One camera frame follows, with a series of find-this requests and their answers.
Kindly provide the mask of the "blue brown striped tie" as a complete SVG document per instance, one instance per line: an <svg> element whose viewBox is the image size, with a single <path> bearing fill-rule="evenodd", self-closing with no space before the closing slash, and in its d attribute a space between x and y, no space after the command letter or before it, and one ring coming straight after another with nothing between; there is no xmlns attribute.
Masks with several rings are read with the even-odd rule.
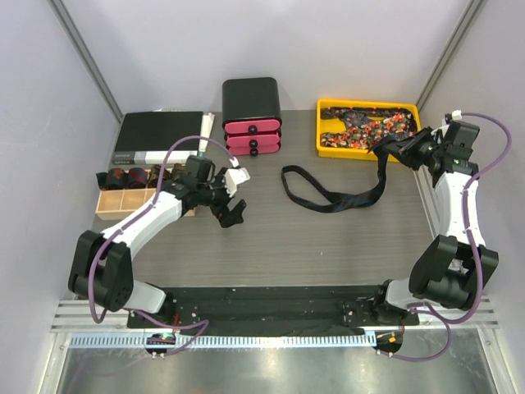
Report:
<svg viewBox="0 0 525 394"><path fill-rule="evenodd" d="M386 188L386 165L390 155L386 143L377 143L369 152L373 152L377 157L377 184L370 190L358 194L348 194L342 192L329 191L326 189L310 172L298 165L287 165L281 169L281 182L285 193L295 204L308 210L318 213L339 213L353 208L367 208L373 206L383 195ZM327 201L328 204L317 204L308 199L302 198L290 190L286 175L296 173L314 187Z"/></svg>

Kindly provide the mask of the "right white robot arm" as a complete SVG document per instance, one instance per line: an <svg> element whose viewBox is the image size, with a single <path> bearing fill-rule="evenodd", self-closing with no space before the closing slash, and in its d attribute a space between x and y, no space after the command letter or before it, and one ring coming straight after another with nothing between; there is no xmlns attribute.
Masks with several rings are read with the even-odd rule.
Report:
<svg viewBox="0 0 525 394"><path fill-rule="evenodd" d="M439 230L410 276L383 284L370 304L375 321L391 323L399 313L433 302L466 313L475 310L483 287L499 263L486 247L477 220L479 166L472 162L479 126L448 120L404 140L387 136L373 151L391 155L413 170L427 167L436 194Z"/></svg>

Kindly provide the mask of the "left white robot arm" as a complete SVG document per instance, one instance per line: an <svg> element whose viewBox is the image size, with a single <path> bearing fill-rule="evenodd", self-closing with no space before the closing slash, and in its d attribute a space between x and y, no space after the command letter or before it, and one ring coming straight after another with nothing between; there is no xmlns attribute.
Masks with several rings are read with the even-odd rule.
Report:
<svg viewBox="0 0 525 394"><path fill-rule="evenodd" d="M85 298L91 309L140 310L156 327L168 326L175 316L173 297L134 278L134 257L162 229L198 206L210 208L223 228L241 224L245 201L234 208L228 204L249 179L248 170L236 158L230 167L217 171L211 160L189 157L183 171L163 181L160 190L128 217L102 232L88 230L80 235L69 291Z"/></svg>

